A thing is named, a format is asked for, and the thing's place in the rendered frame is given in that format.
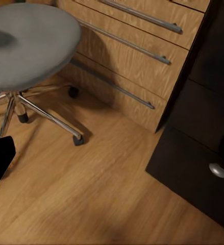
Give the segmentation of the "swivel chair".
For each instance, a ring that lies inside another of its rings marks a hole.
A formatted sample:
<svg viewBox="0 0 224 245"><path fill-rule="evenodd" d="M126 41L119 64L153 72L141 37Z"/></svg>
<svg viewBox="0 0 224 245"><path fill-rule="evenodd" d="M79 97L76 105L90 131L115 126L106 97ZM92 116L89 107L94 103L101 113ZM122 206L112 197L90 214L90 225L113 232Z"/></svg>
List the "swivel chair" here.
<svg viewBox="0 0 224 245"><path fill-rule="evenodd" d="M37 85L68 64L82 39L78 20L60 8L26 0L0 6L0 105L8 104L0 138L6 136L13 112L20 123L29 121L28 107L70 132L74 145L84 144L78 131L27 99L67 86L70 97L79 94L72 82Z"/></svg>

